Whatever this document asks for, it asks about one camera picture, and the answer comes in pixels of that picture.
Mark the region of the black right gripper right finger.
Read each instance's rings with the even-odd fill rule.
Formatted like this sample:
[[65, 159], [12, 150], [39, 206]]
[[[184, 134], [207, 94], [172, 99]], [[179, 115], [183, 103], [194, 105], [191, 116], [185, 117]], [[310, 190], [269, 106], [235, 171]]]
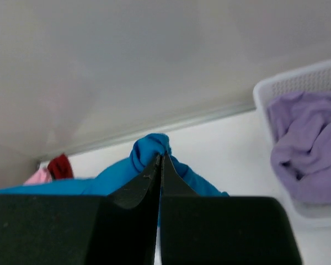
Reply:
[[206, 197], [162, 161], [163, 264], [301, 264], [287, 213], [272, 197]]

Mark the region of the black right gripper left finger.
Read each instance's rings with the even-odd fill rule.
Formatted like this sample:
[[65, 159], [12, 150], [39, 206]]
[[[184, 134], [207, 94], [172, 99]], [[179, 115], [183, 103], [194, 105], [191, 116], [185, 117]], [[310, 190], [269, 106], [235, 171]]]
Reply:
[[161, 160], [107, 196], [0, 195], [0, 264], [153, 264]]

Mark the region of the blue t shirt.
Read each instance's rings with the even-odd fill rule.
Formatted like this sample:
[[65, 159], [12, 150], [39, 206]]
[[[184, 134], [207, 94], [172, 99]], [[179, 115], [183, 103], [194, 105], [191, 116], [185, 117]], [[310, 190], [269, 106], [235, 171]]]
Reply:
[[228, 197], [173, 155], [166, 134], [148, 134], [138, 139], [128, 157], [104, 169], [95, 178], [68, 179], [47, 184], [20, 185], [0, 189], [0, 195], [44, 195], [54, 197], [108, 196], [138, 176], [155, 155], [169, 154], [177, 174], [198, 195]]

